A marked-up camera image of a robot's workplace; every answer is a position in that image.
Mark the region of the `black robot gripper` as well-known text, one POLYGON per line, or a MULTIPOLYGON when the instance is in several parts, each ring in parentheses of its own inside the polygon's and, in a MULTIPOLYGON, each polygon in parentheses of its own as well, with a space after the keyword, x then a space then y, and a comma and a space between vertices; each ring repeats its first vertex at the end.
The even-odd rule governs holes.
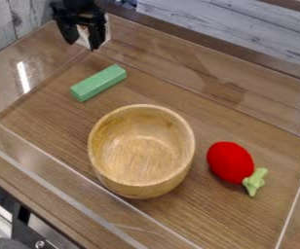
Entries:
POLYGON ((106 12, 94 0, 52 0, 50 7, 66 42, 76 43, 80 38, 76 25, 85 25, 90 49, 98 50, 106 41, 106 12))

